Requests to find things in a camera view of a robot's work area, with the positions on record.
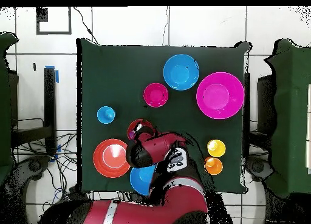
electrical wire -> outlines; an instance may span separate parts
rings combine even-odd
[[[168,18],[168,6],[166,6],[166,11],[165,11],[165,14],[166,14],[166,17]],[[164,27],[164,33],[163,33],[163,36],[162,36],[162,46],[164,44],[164,35],[165,35],[165,29],[166,29],[166,26],[168,25],[168,22],[165,24],[165,27]]]
[[[83,25],[86,27],[87,29],[87,32],[89,32],[91,34],[91,36],[93,36],[93,39],[96,41],[97,44],[99,44],[95,38],[95,36],[92,34],[92,31],[90,31],[90,29],[87,27],[87,25],[84,23],[84,20],[83,20],[83,15],[82,13],[76,8],[76,7],[73,7],[80,15],[81,15],[81,18],[82,18],[82,23]]]

green tablecloth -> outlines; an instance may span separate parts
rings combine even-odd
[[[277,41],[266,62],[276,77],[274,104],[277,127],[272,136],[272,166],[265,182],[278,197],[311,193],[311,175],[306,168],[308,85],[311,84],[311,48],[297,47],[289,40]]]
[[[220,159],[224,169],[214,176],[218,191],[245,192],[240,184],[242,110],[226,120],[206,117],[196,103],[199,83],[213,72],[228,72],[243,83],[244,54],[247,42],[236,47],[143,47],[98,46],[81,39],[82,47],[82,189],[84,191],[134,191],[129,182],[129,170],[120,178],[106,178],[94,167],[93,153],[99,143],[108,138],[128,141],[129,124],[145,118],[159,131],[185,131],[199,143],[204,157],[208,156],[207,142],[220,139],[227,151]],[[199,64],[197,83],[189,90],[176,91],[163,79],[167,59],[179,53],[192,56]],[[143,90],[150,83],[162,83],[169,91],[168,102],[160,108],[146,106]],[[97,120],[97,110],[110,106],[116,112],[111,124]],[[203,167],[196,147],[188,146],[196,161],[200,176],[207,185],[211,177]]]
[[[6,50],[18,40],[11,33],[0,33],[0,185],[13,166],[11,155],[11,96],[8,69],[5,61]]]

small blue cup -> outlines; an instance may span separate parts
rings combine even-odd
[[[103,106],[97,111],[97,118],[103,124],[112,123],[115,118],[115,111],[109,106]]]

white tile wall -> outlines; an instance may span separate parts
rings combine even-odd
[[[241,206],[226,206],[226,209],[232,218],[233,224],[241,224]]]
[[[84,23],[92,30],[100,44],[141,44],[144,46],[234,46],[245,39],[252,43],[249,58],[251,73],[251,119],[258,120],[257,80],[260,76],[271,74],[271,69],[263,59],[273,50],[278,38],[291,38],[299,45],[311,42],[309,18],[303,16],[298,7],[78,7]],[[40,23],[40,29],[48,31],[66,31],[67,7],[49,7],[49,21]],[[17,66],[19,74],[19,118],[42,118],[44,116],[44,66],[55,66],[59,70],[60,82],[56,83],[56,108],[58,135],[72,132],[77,128],[77,73],[76,38],[92,39],[82,23],[81,15],[72,8],[71,35],[36,35],[35,8],[16,9],[16,34],[19,42],[17,65],[15,48],[8,50],[7,61],[10,68]],[[170,24],[166,13],[170,12]],[[15,13],[13,8],[0,9],[0,32],[15,32]],[[40,126],[40,121],[21,122],[20,127]],[[251,123],[251,130],[257,123]],[[77,151],[75,140],[68,150]],[[55,186],[59,187],[60,177],[56,163],[49,163]],[[77,181],[75,171],[65,171],[68,186]],[[245,182],[250,181],[245,173]],[[224,203],[234,224],[262,224],[265,213],[264,189],[260,183],[246,184],[249,191],[243,195],[222,194]],[[94,192],[95,199],[117,197],[115,192]],[[43,204],[52,202],[54,188],[50,174],[37,182],[31,181],[27,192],[27,203]],[[27,205],[27,212],[32,224],[38,221],[42,205]]]
[[[245,41],[245,6],[171,6],[171,46],[234,46]]]
[[[161,46],[167,21],[166,6],[93,7],[94,36],[102,45]]]
[[[310,13],[310,6],[248,6],[247,41],[253,44],[250,53],[271,55],[279,38],[290,38],[300,46],[310,44]]]
[[[49,207],[49,205],[45,204],[44,210],[46,211]],[[29,224],[38,224],[40,216],[44,213],[42,205],[26,205],[26,212]]]
[[[251,175],[245,172],[246,194],[242,194],[243,205],[265,205],[265,190],[261,182],[254,182]]]
[[[64,30],[64,25],[68,22],[68,14],[64,8],[49,10],[48,18],[54,19],[51,23],[44,22],[45,30]],[[89,29],[92,27],[92,17],[90,7],[77,7],[83,15],[84,23]],[[72,34],[71,35],[37,35],[36,34],[36,8],[24,7],[16,9],[16,34],[19,42],[16,45],[17,53],[77,53],[75,40],[77,38],[91,39],[91,35],[82,23],[81,15],[71,9]]]
[[[243,206],[242,224],[264,224],[265,206]]]
[[[55,83],[57,129],[77,129],[77,56],[17,55],[17,66],[18,95],[23,97],[18,100],[18,117],[44,118],[44,68],[55,66],[59,72],[59,83]]]

white stripe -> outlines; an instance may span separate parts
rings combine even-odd
[[[204,190],[201,187],[200,184],[198,184],[198,182],[196,182],[195,180],[192,180],[190,178],[175,178],[174,180],[169,181],[163,189],[165,189],[167,186],[169,186],[169,188],[174,188],[176,186],[179,185],[183,185],[183,186],[190,186],[196,190],[198,190],[203,196],[204,196]]]
[[[117,203],[114,203],[113,200],[111,200],[109,208],[106,213],[106,217],[104,218],[104,223],[103,224],[112,224],[112,221],[114,220],[114,214],[115,210],[117,210]]]

